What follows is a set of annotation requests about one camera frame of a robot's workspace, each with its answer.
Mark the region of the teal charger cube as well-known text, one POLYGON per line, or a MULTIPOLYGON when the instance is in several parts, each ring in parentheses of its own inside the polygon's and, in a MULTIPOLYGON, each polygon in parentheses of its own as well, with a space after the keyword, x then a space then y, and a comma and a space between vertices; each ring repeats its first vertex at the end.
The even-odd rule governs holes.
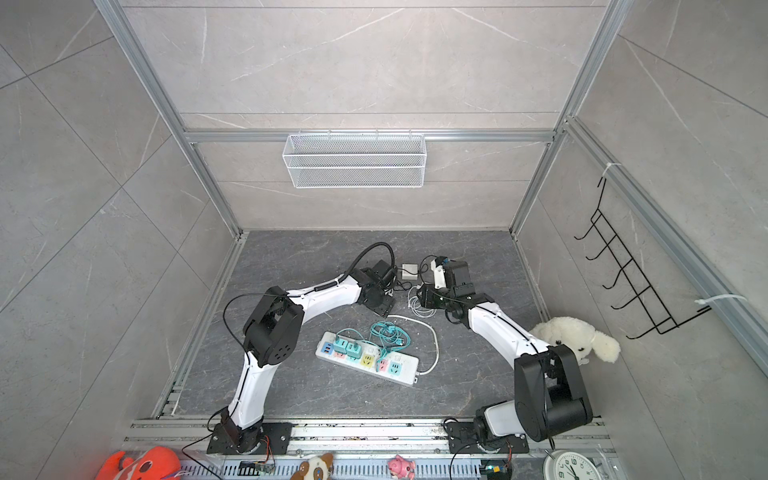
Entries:
POLYGON ((344 355, 347 352, 349 342, 341 337, 336 337, 333 342, 333 349, 335 352, 344 355))
POLYGON ((357 342, 348 342, 345 347, 346 355, 354 360, 359 360, 362 357, 362 346, 357 342))

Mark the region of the teal charger cube front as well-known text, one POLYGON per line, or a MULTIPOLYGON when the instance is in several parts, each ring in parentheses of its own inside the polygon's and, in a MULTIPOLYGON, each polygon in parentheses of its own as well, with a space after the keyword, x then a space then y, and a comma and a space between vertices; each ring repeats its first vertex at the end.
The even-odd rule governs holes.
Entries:
POLYGON ((347 352, 349 342, 341 337, 336 337, 333 342, 333 349, 335 352, 344 355, 347 352))

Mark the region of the white multicolour power strip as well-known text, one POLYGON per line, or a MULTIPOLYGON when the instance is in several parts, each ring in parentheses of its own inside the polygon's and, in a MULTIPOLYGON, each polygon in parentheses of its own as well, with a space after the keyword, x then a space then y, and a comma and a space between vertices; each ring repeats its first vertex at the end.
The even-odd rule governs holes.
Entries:
POLYGON ((317 344, 315 355, 320 360, 334 365, 401 385, 412 386, 417 381, 419 360, 416 357, 399 352, 383 354, 380 346, 364 340, 326 332, 317 344), (336 337, 344 338, 348 342, 354 341, 359 343, 362 346, 362 357, 359 360, 354 360, 349 358, 346 353, 342 355, 335 352, 333 342, 336 337))

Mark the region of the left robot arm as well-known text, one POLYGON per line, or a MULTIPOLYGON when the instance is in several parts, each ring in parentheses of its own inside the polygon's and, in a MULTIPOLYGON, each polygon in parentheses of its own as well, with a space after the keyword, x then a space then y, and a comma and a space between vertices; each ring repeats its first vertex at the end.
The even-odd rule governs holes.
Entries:
POLYGON ((298 290, 273 286, 243 326, 243 369, 229 405, 219 412, 213 436, 238 454, 261 441, 264 406, 278 366, 295 350, 303 324, 339 307, 360 304, 381 317, 391 312, 396 259, 386 242, 366 247, 334 279, 298 290))

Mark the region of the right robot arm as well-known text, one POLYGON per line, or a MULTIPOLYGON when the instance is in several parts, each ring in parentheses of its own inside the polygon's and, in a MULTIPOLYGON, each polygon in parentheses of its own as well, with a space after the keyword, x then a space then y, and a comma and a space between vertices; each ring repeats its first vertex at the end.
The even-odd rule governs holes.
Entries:
POLYGON ((525 331, 490 296, 475 291, 468 264, 432 256, 432 280, 417 290, 420 305, 441 310, 484 338, 512 366, 514 396, 482 407, 473 420, 475 441, 484 448, 511 436, 533 441, 587 425, 594 418, 576 354, 525 331))

